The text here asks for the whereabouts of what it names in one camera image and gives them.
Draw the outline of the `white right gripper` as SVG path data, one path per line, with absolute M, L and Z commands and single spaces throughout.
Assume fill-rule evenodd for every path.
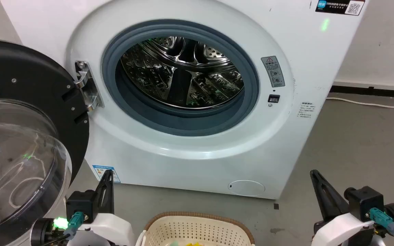
M 363 216 L 366 222 L 348 213 L 346 200 L 318 170 L 311 170 L 310 176 L 323 217 L 314 225 L 312 246 L 349 246 L 351 237 L 374 228 L 369 212 Z

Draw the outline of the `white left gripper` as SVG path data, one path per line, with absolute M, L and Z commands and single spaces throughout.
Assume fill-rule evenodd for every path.
M 54 229 L 62 237 L 59 246 L 135 246 L 131 224 L 114 215 L 114 172 L 106 170 L 96 189 L 97 216 L 91 224 L 87 216 L 74 213 L 71 219 L 54 219 Z

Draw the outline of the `white front-load washing machine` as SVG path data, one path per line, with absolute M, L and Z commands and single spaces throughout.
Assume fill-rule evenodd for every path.
M 257 196 L 278 199 L 311 133 L 347 50 L 372 0 L 359 16 L 316 12 L 319 0 L 0 0 L 20 44 L 41 52 L 78 81 L 75 61 L 89 63 L 104 103 L 88 111 L 84 160 L 114 167 L 122 183 L 232 194 L 228 185 L 253 180 Z M 234 40 L 256 66 L 260 91 L 235 127 L 209 136 L 176 136 L 132 119 L 105 87 L 103 53 L 125 28 L 178 19 Z M 284 87 L 272 87 L 261 61 L 276 56 Z M 279 103 L 268 103 L 270 94 Z M 311 102 L 311 119 L 297 117 Z

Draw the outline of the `blue energy label sticker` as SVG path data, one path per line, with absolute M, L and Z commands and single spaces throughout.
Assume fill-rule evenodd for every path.
M 121 183 L 116 170 L 111 166 L 102 166 L 102 165 L 92 165 L 94 173 L 97 175 L 98 179 L 101 179 L 105 174 L 106 170 L 111 170 L 113 172 L 114 183 Z

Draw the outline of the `oval drain filter cover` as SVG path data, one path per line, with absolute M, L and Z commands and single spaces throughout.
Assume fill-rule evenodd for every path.
M 265 186 L 253 180 L 236 180 L 228 185 L 229 191 L 234 195 L 257 197 L 265 192 Z

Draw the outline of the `grey rubber door gasket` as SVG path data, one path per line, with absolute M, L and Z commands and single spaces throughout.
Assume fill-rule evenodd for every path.
M 169 36 L 200 41 L 221 51 L 239 70 L 243 91 L 227 104 L 207 110 L 173 108 L 142 94 L 123 71 L 120 59 L 139 42 Z M 215 29 L 185 20 L 158 19 L 125 28 L 105 48 L 102 61 L 105 87 L 114 103 L 139 123 L 176 136 L 209 136 L 235 127 L 252 112 L 261 88 L 256 66 L 243 48 Z

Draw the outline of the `small text label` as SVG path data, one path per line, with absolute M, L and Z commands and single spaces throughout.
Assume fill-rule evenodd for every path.
M 311 119 L 316 112 L 316 106 L 311 102 L 301 102 L 300 107 L 297 111 L 297 117 Z

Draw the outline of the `cream plastic laundry basket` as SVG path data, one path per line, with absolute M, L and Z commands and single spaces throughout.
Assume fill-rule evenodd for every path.
M 205 246 L 256 246 L 250 230 L 239 221 L 211 214 L 170 211 L 153 217 L 135 246 L 180 246 L 199 242 Z

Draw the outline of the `chrome door hinge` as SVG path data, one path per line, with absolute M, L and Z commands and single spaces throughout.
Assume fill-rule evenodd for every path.
M 90 112 L 97 108 L 104 108 L 104 103 L 89 63 L 81 60 L 75 61 L 75 71 L 78 78 L 75 86 L 81 91 L 87 110 Z

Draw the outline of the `black floor strip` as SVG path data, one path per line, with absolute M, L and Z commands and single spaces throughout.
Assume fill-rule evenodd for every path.
M 362 87 L 350 87 L 350 86 L 332 86 L 330 93 L 345 93 L 345 94 L 357 94 L 357 95 L 369 95 L 369 96 L 381 96 L 381 97 L 393 97 L 394 90 L 377 89 L 373 86 L 368 88 Z

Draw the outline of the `stainless steel washer drum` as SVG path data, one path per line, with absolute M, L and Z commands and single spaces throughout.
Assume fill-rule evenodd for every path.
M 178 36 L 139 42 L 122 55 L 131 83 L 152 100 L 184 110 L 223 106 L 244 89 L 239 70 L 221 51 Z

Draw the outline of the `grey warning sticker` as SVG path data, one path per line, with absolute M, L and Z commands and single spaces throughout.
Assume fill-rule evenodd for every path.
M 285 80 L 283 72 L 276 56 L 266 56 L 261 58 L 269 76 L 272 87 L 284 87 Z

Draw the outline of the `black-rimmed glass washer door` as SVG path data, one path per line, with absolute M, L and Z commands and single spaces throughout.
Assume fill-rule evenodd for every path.
M 75 79 L 36 50 L 0 40 L 0 246 L 29 244 L 58 209 L 89 143 Z

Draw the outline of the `black QR code sticker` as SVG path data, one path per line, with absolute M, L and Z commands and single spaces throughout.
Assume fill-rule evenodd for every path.
M 319 0 L 316 12 L 359 16 L 366 0 Z

